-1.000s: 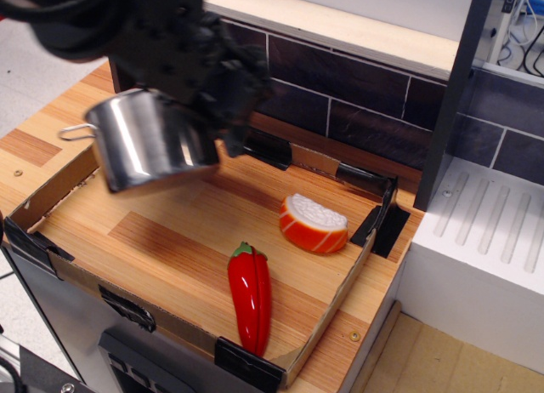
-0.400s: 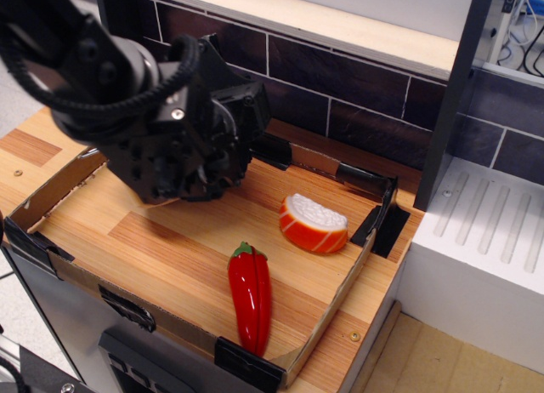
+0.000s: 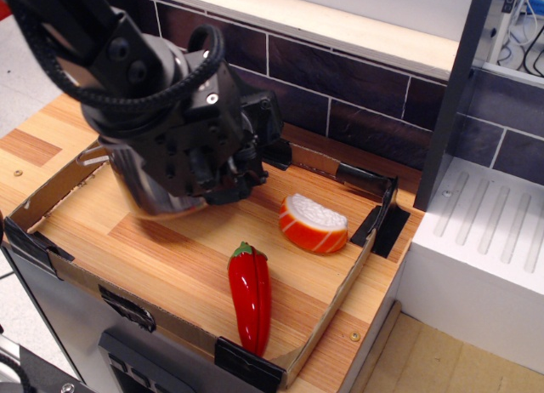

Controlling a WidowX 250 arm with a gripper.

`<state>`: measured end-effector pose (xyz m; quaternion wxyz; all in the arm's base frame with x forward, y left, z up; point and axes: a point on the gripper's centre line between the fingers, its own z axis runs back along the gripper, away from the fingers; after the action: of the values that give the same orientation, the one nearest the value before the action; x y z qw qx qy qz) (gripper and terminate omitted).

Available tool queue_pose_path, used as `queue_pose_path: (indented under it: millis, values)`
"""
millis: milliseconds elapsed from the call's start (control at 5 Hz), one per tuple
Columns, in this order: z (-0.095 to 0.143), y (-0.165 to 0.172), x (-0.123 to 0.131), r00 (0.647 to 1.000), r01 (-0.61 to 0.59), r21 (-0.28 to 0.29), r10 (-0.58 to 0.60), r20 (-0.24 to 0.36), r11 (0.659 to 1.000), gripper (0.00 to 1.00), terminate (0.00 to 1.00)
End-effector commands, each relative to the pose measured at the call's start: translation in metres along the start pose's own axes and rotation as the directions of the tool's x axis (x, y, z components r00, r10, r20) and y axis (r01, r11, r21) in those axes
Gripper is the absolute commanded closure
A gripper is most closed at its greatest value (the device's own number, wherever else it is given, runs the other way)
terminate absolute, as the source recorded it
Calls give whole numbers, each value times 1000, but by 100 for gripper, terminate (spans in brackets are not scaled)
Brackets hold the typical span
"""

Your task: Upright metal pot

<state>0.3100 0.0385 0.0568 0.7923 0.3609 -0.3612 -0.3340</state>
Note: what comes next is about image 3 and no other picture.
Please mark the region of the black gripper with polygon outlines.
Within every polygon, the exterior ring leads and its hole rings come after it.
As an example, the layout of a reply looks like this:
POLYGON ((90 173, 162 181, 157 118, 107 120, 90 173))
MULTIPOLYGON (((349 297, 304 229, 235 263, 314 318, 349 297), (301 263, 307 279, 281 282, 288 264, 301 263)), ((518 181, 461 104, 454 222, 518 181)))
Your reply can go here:
POLYGON ((263 159, 283 129, 277 99, 230 68, 217 27, 197 27, 187 53, 144 34, 116 37, 108 58, 123 74, 82 103, 99 140, 139 154, 174 197, 238 202, 266 181, 263 159))

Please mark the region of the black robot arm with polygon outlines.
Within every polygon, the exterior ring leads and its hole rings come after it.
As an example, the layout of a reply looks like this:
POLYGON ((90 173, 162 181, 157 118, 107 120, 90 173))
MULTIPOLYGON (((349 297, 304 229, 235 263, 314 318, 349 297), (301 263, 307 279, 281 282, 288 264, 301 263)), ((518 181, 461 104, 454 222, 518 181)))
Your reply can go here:
POLYGON ((106 0, 4 1, 139 207, 237 202, 265 183, 263 156, 283 127, 277 100, 231 70, 217 27, 196 27, 180 51, 106 0))

